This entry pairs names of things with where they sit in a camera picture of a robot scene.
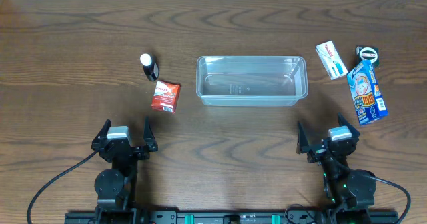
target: black cable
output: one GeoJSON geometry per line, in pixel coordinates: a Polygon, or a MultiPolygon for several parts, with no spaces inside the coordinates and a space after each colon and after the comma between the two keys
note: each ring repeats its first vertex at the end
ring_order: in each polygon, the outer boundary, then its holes
{"type": "Polygon", "coordinates": [[[312,224],[312,223],[315,223],[315,224],[317,224],[318,222],[314,219],[314,217],[307,211],[307,209],[306,209],[306,207],[304,207],[303,205],[301,205],[301,204],[297,204],[297,203],[295,203],[295,204],[291,204],[288,208],[286,208],[286,210],[285,210],[285,217],[286,217],[286,219],[288,219],[288,221],[291,223],[291,224],[295,224],[293,221],[290,221],[289,220],[289,217],[288,217],[288,209],[289,208],[291,208],[292,206],[298,206],[298,207],[302,207],[303,208],[303,210],[304,211],[306,211],[306,213],[307,213],[307,215],[311,218],[311,219],[313,219],[313,221],[311,222],[311,223],[309,223],[309,224],[312,224]]]}
{"type": "MultiPolygon", "coordinates": [[[[341,164],[335,158],[335,156],[329,150],[329,147],[328,147],[327,144],[325,145],[325,148],[326,148],[326,151],[331,155],[332,159],[335,161],[335,163],[337,164],[337,166],[339,168],[341,168],[341,169],[343,169],[345,171],[348,171],[348,172],[353,171],[353,169],[351,169],[349,167],[346,167],[345,165],[341,164]]],[[[381,178],[378,178],[378,177],[373,177],[373,176],[369,175],[368,173],[363,174],[363,176],[367,177],[369,179],[375,180],[375,181],[382,182],[382,183],[387,184],[387,185],[391,185],[392,187],[395,187],[395,188],[403,191],[403,193],[405,193],[405,195],[406,195],[406,207],[405,207],[405,210],[403,211],[403,213],[401,214],[401,216],[399,217],[399,219],[397,220],[397,222],[395,223],[395,224],[400,224],[403,221],[403,219],[405,218],[406,214],[408,214],[409,208],[411,207],[411,195],[409,194],[409,192],[405,188],[403,188],[402,186],[400,186],[398,184],[395,184],[394,182],[387,181],[387,180],[384,180],[384,179],[381,179],[381,178]]]]}
{"type": "Polygon", "coordinates": [[[63,177],[65,174],[67,174],[68,172],[78,168],[79,166],[81,166],[82,164],[84,164],[86,161],[88,161],[89,159],[91,159],[94,155],[96,155],[96,153],[98,153],[98,150],[94,151],[92,154],[90,154],[88,157],[86,157],[84,160],[80,161],[79,163],[75,164],[74,166],[68,168],[67,170],[63,171],[61,174],[59,174],[58,176],[54,177],[52,180],[50,180],[48,183],[46,183],[33,197],[33,199],[31,200],[31,202],[29,203],[28,206],[28,210],[27,210],[27,222],[28,224],[33,224],[31,222],[31,209],[33,208],[34,202],[35,200],[37,200],[37,198],[40,196],[40,194],[48,187],[50,186],[50,184],[54,183],[56,180],[58,180],[59,178],[63,177]]]}

